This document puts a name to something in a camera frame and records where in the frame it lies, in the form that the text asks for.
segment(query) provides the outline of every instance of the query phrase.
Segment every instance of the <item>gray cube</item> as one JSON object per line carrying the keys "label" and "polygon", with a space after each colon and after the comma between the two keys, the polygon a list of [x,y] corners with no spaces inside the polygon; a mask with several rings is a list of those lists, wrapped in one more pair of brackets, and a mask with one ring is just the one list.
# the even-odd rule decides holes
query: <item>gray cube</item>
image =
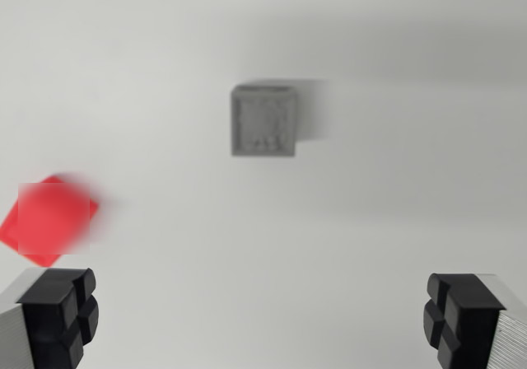
{"label": "gray cube", "polygon": [[238,86],[232,92],[232,153],[235,156],[295,156],[295,89]]}

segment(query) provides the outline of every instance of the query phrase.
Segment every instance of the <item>black gripper pad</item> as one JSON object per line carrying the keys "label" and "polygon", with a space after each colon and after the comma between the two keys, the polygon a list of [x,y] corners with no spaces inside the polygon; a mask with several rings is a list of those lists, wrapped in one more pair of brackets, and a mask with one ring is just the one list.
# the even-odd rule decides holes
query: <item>black gripper pad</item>
{"label": "black gripper pad", "polygon": [[20,298],[35,369],[75,369],[92,341],[99,307],[91,269],[47,269]]}
{"label": "black gripper pad", "polygon": [[443,369],[486,369],[505,307],[474,274],[432,274],[427,290],[425,335]]}

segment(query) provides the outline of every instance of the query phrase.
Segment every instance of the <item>block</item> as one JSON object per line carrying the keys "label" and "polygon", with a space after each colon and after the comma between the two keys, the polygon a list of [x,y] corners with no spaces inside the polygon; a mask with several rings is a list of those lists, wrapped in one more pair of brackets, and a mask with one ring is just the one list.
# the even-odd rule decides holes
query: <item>block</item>
{"label": "block", "polygon": [[50,267],[87,232],[99,205],[78,184],[49,177],[26,184],[0,226],[0,241],[39,266]]}
{"label": "block", "polygon": [[234,156],[295,156],[296,90],[238,86],[231,94]]}

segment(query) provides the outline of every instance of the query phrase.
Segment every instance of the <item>white backdrop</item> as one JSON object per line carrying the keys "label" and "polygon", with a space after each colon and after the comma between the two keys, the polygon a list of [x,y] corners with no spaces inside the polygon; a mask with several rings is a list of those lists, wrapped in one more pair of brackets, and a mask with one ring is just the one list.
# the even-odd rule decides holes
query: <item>white backdrop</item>
{"label": "white backdrop", "polygon": [[[232,158],[231,88],[276,78],[297,157]],[[430,273],[527,301],[525,83],[527,0],[0,0],[0,214],[102,199],[56,263],[98,277],[82,369],[438,368]]]}

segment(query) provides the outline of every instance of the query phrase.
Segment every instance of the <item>white surface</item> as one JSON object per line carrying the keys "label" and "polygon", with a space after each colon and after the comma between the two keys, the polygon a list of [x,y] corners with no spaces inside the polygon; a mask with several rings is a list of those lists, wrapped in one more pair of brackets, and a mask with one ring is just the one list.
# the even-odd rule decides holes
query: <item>white surface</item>
{"label": "white surface", "polygon": [[[0,213],[106,205],[82,369],[437,368],[430,273],[523,301],[527,0],[0,0]],[[294,159],[230,156],[229,94],[308,79]],[[28,262],[0,247],[0,285]]]}

